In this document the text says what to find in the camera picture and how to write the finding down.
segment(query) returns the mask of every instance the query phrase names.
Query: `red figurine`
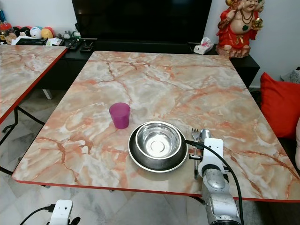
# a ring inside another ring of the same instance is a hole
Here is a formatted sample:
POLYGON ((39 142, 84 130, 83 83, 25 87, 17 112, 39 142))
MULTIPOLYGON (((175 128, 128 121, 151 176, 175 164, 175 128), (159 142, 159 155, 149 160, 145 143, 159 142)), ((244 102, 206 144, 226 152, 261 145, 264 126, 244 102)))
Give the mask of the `red figurine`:
POLYGON ((221 14, 218 24, 219 55, 243 58, 249 55, 249 40, 255 40, 257 31, 263 27, 258 13, 263 11, 265 0, 226 0, 229 8, 221 14))

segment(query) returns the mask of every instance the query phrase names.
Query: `fork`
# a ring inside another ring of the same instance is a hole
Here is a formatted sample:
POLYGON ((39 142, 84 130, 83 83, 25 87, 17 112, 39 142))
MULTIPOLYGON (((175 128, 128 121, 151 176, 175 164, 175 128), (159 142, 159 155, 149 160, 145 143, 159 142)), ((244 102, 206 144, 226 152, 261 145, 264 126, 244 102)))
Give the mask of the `fork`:
MULTIPOLYGON (((194 139, 194 141, 197 141, 197 138, 199 137, 199 130, 192 128, 192 137, 194 139)), ((194 155, 197 155, 197 148, 194 147, 194 155)), ((195 169, 194 169, 194 178, 195 180, 198 179, 198 163, 197 160, 195 160, 195 169)))

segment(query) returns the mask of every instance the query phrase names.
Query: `red table edge trim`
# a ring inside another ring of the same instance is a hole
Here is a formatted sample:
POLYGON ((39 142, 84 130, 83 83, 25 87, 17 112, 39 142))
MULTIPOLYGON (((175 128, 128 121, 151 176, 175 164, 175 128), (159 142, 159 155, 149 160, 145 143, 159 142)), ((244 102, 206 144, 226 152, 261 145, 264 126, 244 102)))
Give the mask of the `red table edge trim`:
MULTIPOLYGON (((44 183, 44 182, 35 182, 35 181, 15 181, 23 184, 38 184, 38 185, 48 185, 48 186, 58 186, 58 187, 69 187, 69 188, 89 188, 89 189, 103 189, 103 190, 114 190, 114 191, 132 191, 132 192, 143 192, 151 194, 166 194, 166 195, 184 195, 184 196, 195 196, 201 197, 200 194, 189 194, 189 193, 179 193, 179 192, 168 192, 168 191, 151 191, 151 190, 140 190, 140 189, 130 189, 130 188, 118 188, 118 187, 94 187, 86 185, 75 185, 75 184, 55 184, 55 183, 44 183)), ((280 199, 260 199, 260 198, 243 198, 243 200, 256 201, 256 202, 272 202, 272 203, 300 203, 299 200, 280 200, 280 199)))
POLYGON ((5 118, 15 109, 15 107, 26 97, 32 88, 39 82, 40 79, 54 66, 54 64, 66 53, 67 48, 45 69, 44 72, 29 86, 29 88, 11 105, 11 107, 1 116, 0 124, 5 118))

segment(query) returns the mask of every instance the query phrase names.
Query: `television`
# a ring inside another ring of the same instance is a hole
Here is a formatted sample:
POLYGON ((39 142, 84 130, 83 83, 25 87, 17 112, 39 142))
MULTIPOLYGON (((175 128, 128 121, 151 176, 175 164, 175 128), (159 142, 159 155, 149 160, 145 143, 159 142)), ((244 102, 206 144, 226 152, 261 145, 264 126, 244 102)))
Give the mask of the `television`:
POLYGON ((82 38, 199 43, 211 0, 72 0, 82 38))

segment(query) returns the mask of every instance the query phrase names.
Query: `purple plastic cup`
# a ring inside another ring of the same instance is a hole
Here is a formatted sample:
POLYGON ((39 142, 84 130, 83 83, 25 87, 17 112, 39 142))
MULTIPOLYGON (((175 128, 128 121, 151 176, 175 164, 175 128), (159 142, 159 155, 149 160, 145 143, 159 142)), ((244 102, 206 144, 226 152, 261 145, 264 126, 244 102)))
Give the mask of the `purple plastic cup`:
POLYGON ((129 125, 130 107, 126 103, 118 102, 109 108, 113 124, 117 129, 125 129, 129 125))

